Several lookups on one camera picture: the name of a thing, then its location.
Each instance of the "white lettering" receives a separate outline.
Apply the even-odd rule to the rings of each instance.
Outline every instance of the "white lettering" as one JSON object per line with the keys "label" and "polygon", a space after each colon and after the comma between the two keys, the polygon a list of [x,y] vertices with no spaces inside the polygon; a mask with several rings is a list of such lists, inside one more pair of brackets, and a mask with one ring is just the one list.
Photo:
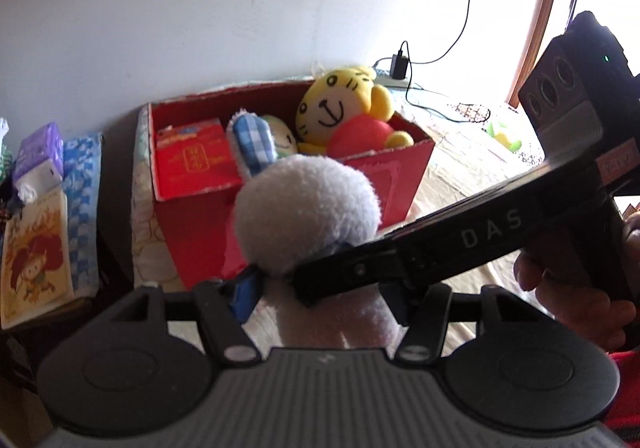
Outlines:
{"label": "white lettering", "polygon": [[500,228],[498,228],[498,226],[496,226],[491,219],[487,219],[487,221],[486,221],[486,239],[488,241],[490,241],[491,237],[493,237],[494,235],[500,235],[500,237],[502,237],[502,232],[500,231]]}
{"label": "white lettering", "polygon": [[471,228],[462,230],[462,241],[464,242],[466,248],[473,248],[476,244],[478,244],[478,236],[476,235],[476,232]]}
{"label": "white lettering", "polygon": [[522,226],[522,221],[520,219],[520,216],[518,215],[518,210],[515,208],[507,212],[507,220],[509,221],[510,230],[517,230],[518,228],[520,228],[520,226]]}

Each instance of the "human hand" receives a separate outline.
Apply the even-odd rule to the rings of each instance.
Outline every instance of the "human hand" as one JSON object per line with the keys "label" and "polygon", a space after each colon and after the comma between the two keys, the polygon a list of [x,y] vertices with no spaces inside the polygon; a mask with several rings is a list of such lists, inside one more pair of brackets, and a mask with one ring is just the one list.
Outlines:
{"label": "human hand", "polygon": [[[640,213],[626,220],[622,241],[623,253],[640,262]],[[610,301],[604,291],[593,287],[558,282],[545,272],[547,268],[549,266],[541,265],[529,253],[522,252],[513,271],[523,291],[535,290],[538,301],[560,323],[606,351],[624,345],[626,338],[622,328],[636,319],[635,304],[624,300]]]}

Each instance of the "ridged gray surface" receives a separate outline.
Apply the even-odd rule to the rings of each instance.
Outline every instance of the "ridged gray surface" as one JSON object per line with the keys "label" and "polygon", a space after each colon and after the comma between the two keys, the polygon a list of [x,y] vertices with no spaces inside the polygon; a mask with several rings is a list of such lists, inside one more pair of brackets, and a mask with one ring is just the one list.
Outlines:
{"label": "ridged gray surface", "polygon": [[382,351],[275,349],[230,370],[190,415],[137,438],[96,440],[58,430],[44,448],[610,448],[603,427],[558,439],[489,430],[453,407],[428,372]]}

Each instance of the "red sleeve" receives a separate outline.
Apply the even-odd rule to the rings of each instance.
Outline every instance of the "red sleeve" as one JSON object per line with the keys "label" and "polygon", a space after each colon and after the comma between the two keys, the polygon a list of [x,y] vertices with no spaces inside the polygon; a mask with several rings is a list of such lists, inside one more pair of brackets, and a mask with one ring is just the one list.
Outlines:
{"label": "red sleeve", "polygon": [[632,434],[625,440],[640,448],[640,351],[617,352],[611,357],[620,370],[620,389],[604,423],[623,438],[636,430],[637,439]]}

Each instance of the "blue checkered ear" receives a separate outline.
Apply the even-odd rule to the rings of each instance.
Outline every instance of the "blue checkered ear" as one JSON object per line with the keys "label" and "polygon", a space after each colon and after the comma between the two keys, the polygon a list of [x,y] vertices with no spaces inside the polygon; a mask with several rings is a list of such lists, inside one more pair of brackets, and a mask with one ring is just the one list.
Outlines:
{"label": "blue checkered ear", "polygon": [[226,127],[226,138],[245,181],[278,158],[269,124],[253,113],[244,110],[236,113]]}

